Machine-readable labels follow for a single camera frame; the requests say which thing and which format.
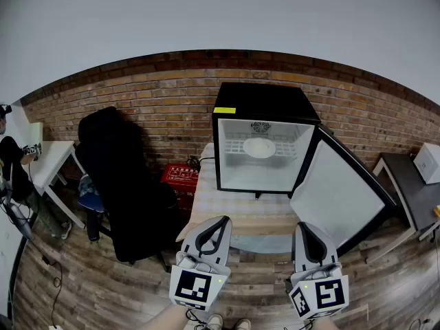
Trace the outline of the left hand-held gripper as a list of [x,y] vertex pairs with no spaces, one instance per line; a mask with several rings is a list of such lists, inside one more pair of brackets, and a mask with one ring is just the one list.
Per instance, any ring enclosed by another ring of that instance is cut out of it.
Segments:
[[[174,305],[209,311],[231,275],[226,267],[232,234],[228,216],[208,219],[191,229],[171,268],[169,298]],[[207,256],[197,259],[195,256]]]

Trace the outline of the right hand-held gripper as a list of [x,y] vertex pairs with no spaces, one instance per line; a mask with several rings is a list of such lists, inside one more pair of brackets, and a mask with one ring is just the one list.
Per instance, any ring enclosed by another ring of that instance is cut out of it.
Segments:
[[[290,277],[288,296],[298,317],[322,318],[348,307],[349,279],[336,263],[338,254],[330,237],[316,226],[300,222],[292,243],[296,273]],[[314,265],[325,266],[310,269]]]

